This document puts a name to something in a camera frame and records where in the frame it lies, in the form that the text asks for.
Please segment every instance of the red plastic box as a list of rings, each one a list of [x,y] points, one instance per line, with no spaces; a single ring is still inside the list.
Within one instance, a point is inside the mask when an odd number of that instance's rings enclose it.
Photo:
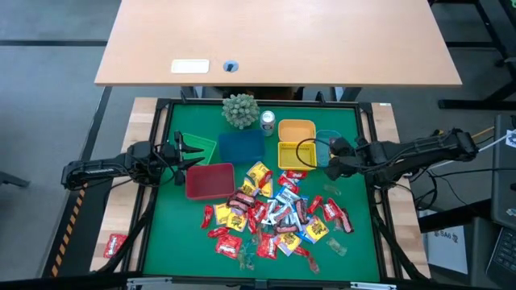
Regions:
[[[235,191],[233,164],[193,166],[186,172],[186,197],[195,201],[229,197]]]

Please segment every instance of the soda can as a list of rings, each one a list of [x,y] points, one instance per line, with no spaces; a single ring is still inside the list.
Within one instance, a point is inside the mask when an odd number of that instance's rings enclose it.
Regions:
[[[274,113],[267,110],[260,116],[260,128],[264,131],[265,136],[270,136],[274,133],[274,126],[276,125],[276,116]]]

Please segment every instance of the gray floor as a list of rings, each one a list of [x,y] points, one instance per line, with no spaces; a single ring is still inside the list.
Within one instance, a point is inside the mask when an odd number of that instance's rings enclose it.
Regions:
[[[118,5],[119,0],[1,0],[0,39],[107,39]],[[516,34],[501,8],[496,2],[486,6],[514,52]],[[489,38],[472,7],[437,5],[433,11],[446,40]],[[31,181],[26,189],[0,187],[0,280],[36,276],[65,197],[61,169],[79,156],[102,92],[94,86],[102,53],[103,48],[0,47],[0,170]],[[478,132],[492,126],[498,112],[439,110],[436,101],[480,99],[507,82],[507,71],[493,66],[498,54],[454,49],[451,55],[462,88],[365,89],[358,101],[392,103],[402,140],[437,128]],[[178,97],[177,93],[173,87],[114,89],[94,158],[119,152],[134,97]],[[471,163],[451,164],[438,172],[490,166],[487,151]],[[490,194],[489,173],[453,176],[450,181],[466,202]],[[431,187],[426,177],[412,185],[416,195]],[[461,203],[439,183],[436,205],[449,209]]]

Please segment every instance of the yellow bowl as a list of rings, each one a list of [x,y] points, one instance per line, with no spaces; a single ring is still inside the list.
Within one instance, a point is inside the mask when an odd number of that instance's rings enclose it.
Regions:
[[[277,144],[277,166],[283,170],[314,170],[299,161],[296,156],[297,142],[279,142]],[[303,143],[299,147],[299,158],[305,163],[317,166],[315,143]]]

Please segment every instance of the wooden table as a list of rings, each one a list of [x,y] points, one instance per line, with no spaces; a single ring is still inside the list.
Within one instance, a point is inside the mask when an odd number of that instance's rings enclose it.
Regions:
[[[156,98],[139,97],[135,99],[122,151],[125,151],[134,142],[148,140],[156,102]],[[393,110],[390,104],[373,103],[372,111],[378,139],[399,142],[396,122],[394,121]],[[368,120],[365,114],[362,115],[362,121],[364,131],[367,132]],[[157,142],[161,139],[163,127],[164,122],[161,122],[158,126],[158,135],[156,136]],[[410,186],[405,180],[400,180],[399,183]],[[134,209],[137,188],[138,186],[134,183],[129,183],[119,186],[111,192],[90,266],[91,270],[97,270],[107,262],[107,259],[103,258],[103,253],[110,234],[127,233]],[[389,200],[398,243],[418,270],[425,276],[430,277],[427,257],[422,244],[422,235],[419,231],[418,217],[411,194],[403,188],[392,188],[389,190]],[[130,270],[135,270],[139,248],[140,243],[138,239],[133,247]],[[388,276],[394,277],[390,251],[385,241],[383,242],[383,248]]]
[[[461,85],[427,0],[124,0],[95,83]]]

